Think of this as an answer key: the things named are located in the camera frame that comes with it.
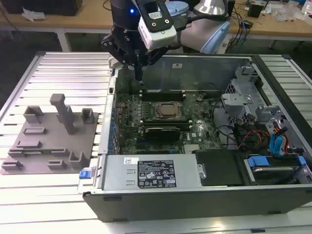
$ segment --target power supply label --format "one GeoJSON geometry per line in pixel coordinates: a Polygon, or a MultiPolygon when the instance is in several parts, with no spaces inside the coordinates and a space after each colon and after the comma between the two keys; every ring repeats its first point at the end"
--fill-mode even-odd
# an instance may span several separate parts
{"type": "Polygon", "coordinates": [[[139,161],[137,171],[137,185],[140,189],[176,187],[173,160],[139,161]]]}

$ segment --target barcode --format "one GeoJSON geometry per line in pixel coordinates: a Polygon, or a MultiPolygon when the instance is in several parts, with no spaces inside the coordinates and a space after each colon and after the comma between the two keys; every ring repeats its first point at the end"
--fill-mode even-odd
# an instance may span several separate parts
{"type": "Polygon", "coordinates": [[[169,183],[175,183],[176,180],[175,179],[168,179],[168,180],[166,180],[164,182],[169,184],[169,183]]]}

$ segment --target gray post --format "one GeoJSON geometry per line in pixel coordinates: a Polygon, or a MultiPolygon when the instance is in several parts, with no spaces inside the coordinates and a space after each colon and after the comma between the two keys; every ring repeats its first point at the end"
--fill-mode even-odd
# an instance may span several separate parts
{"type": "Polygon", "coordinates": [[[64,94],[52,94],[50,98],[51,105],[55,106],[58,111],[58,120],[65,126],[68,134],[74,134],[73,112],[70,106],[64,104],[64,94]]]}

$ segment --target gray bracket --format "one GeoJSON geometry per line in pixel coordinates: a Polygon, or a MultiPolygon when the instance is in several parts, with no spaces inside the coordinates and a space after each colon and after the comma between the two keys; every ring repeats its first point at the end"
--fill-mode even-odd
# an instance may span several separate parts
{"type": "Polygon", "coordinates": [[[58,113],[29,106],[24,123],[1,174],[78,173],[89,166],[98,113],[86,108],[73,113],[63,94],[53,94],[58,113]]]}

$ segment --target black side panel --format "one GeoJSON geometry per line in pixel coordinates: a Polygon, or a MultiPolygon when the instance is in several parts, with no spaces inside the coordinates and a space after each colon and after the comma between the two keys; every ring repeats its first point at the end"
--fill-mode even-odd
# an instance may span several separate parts
{"type": "Polygon", "coordinates": [[[83,199],[103,222],[286,213],[312,201],[304,188],[111,195],[83,199]]]}
{"type": "Polygon", "coordinates": [[[307,121],[303,118],[299,110],[296,108],[294,103],[288,97],[282,86],[278,83],[276,78],[273,76],[272,72],[268,69],[267,65],[261,59],[259,55],[252,56],[253,61],[260,69],[262,75],[266,78],[268,84],[273,89],[273,92],[277,96],[278,100],[282,103],[287,113],[292,118],[293,122],[306,139],[308,144],[312,147],[312,128],[307,123],[307,121]]]}

